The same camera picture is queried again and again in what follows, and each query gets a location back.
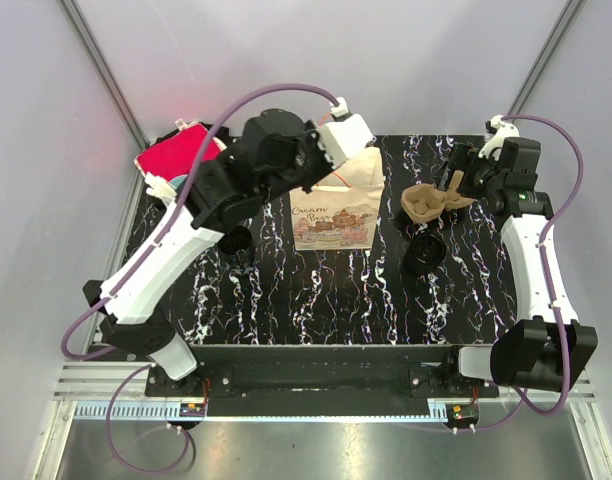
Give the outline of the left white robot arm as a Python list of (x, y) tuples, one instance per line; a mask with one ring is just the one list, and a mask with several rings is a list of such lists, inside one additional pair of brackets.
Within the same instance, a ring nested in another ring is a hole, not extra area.
[(166, 213), (130, 260), (106, 281), (90, 280), (84, 295), (99, 304), (105, 341), (145, 355), (182, 396), (201, 386), (202, 372), (187, 342), (165, 318), (162, 296), (205, 250), (285, 193), (312, 186), (359, 154), (373, 135), (358, 114), (316, 126), (281, 109), (249, 119), (242, 135), (187, 181), (188, 197)]

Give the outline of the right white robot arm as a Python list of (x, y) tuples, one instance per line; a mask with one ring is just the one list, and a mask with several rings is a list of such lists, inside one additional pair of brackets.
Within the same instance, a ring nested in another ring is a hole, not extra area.
[(498, 386), (559, 392), (575, 385), (598, 344), (568, 299), (559, 270), (550, 198), (538, 192), (541, 145), (510, 137), (492, 149), (453, 147), (440, 184), (484, 201), (508, 254), (516, 292), (517, 321), (493, 345), (462, 347), (440, 371), (452, 396), (472, 389), (476, 379)]

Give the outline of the black cup stack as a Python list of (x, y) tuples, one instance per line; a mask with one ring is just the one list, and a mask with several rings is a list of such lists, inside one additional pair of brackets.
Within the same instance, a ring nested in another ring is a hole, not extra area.
[(445, 259), (447, 246), (436, 232), (414, 236), (404, 256), (403, 264), (416, 275), (432, 273)]
[(235, 226), (221, 238), (217, 248), (221, 257), (234, 267), (245, 269), (254, 263), (255, 245), (250, 230), (245, 226)]

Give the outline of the cream bear paper bag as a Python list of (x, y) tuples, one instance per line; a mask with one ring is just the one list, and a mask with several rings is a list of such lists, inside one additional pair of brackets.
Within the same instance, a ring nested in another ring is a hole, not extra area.
[(372, 142), (313, 186), (310, 193), (302, 189), (290, 192), (297, 250), (372, 247), (385, 184), (382, 155)]

